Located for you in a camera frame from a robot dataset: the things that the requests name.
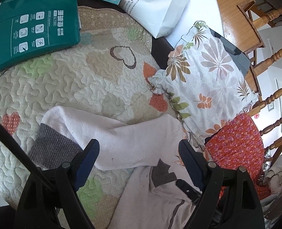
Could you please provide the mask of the pale pink embroidered sweater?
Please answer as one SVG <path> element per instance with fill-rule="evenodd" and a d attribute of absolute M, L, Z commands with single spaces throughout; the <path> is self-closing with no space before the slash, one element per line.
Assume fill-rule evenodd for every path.
<path fill-rule="evenodd" d="M 44 115 L 28 155 L 55 169 L 98 140 L 95 167 L 102 171 L 133 169 L 110 222 L 110 228 L 183 228 L 195 209 L 176 186 L 192 181 L 179 156 L 187 133 L 169 114 L 134 125 L 74 108 L 56 106 Z"/>

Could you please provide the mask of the white floral pillow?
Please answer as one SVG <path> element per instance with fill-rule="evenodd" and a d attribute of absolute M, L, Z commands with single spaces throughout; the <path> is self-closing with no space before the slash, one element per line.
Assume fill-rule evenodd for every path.
<path fill-rule="evenodd" d="M 222 41 L 195 22 L 168 55 L 167 68 L 148 78 L 155 94 L 167 93 L 185 128 L 203 143 L 257 101 Z"/>

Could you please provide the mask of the red floral cushion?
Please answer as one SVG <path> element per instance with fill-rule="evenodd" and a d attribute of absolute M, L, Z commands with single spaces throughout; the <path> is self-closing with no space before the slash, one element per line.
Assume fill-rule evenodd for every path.
<path fill-rule="evenodd" d="M 270 196 L 268 187 L 256 184 L 264 163 L 264 144 L 248 114 L 239 114 L 222 127 L 206 143 L 203 155 L 206 160 L 214 161 L 221 168 L 235 170 L 239 166 L 246 167 L 259 199 Z"/>

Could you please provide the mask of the wooden spindle chair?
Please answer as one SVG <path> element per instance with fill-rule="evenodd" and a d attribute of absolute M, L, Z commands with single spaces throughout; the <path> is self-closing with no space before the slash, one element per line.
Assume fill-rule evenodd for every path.
<path fill-rule="evenodd" d="M 259 93 L 251 114 L 264 135 L 270 164 L 282 163 L 282 0 L 255 0 L 247 17 L 263 45 L 250 53 L 247 77 Z"/>

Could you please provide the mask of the white paper bag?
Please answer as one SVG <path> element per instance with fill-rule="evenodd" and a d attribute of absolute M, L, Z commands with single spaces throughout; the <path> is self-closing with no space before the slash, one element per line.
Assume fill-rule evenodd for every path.
<path fill-rule="evenodd" d="M 119 7 L 154 38 L 167 36 L 176 27 L 190 0 L 121 0 Z"/>

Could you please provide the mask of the wooden table top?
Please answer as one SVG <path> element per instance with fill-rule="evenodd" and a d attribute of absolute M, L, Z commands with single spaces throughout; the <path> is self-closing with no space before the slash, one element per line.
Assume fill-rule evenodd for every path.
<path fill-rule="evenodd" d="M 225 39 L 246 54 L 264 47 L 262 38 L 246 14 L 255 4 L 254 0 L 217 0 L 217 3 Z"/>

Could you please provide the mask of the green cardboard box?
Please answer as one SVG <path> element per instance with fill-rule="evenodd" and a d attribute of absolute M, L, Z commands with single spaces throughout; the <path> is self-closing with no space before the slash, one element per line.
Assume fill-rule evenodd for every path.
<path fill-rule="evenodd" d="M 0 2 L 0 71 L 79 42 L 77 0 Z"/>

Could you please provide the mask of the grey white crumpled cloth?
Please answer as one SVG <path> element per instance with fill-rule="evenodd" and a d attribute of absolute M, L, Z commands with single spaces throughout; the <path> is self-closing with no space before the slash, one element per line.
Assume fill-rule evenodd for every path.
<path fill-rule="evenodd" d="M 260 203 L 264 218 L 273 223 L 282 215 L 282 165 L 271 167 L 264 181 L 271 194 Z"/>

